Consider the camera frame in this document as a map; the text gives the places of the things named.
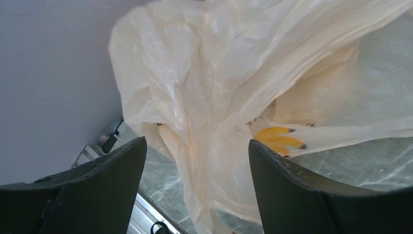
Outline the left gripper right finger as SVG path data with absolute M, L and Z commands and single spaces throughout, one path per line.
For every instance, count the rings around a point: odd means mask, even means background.
M 306 169 L 256 140 L 248 147 L 266 234 L 410 234 L 413 190 L 368 190 Z

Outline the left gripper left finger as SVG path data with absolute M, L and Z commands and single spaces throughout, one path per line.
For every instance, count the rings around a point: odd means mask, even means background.
M 67 171 L 0 188 L 3 234 L 124 234 L 147 155 L 144 137 Z

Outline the orange translucent plastic bag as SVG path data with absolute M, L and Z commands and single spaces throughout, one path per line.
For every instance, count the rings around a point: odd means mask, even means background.
M 161 0 L 114 25 L 125 123 L 175 162 L 199 234 L 261 222 L 251 139 L 282 156 L 413 134 L 410 0 Z

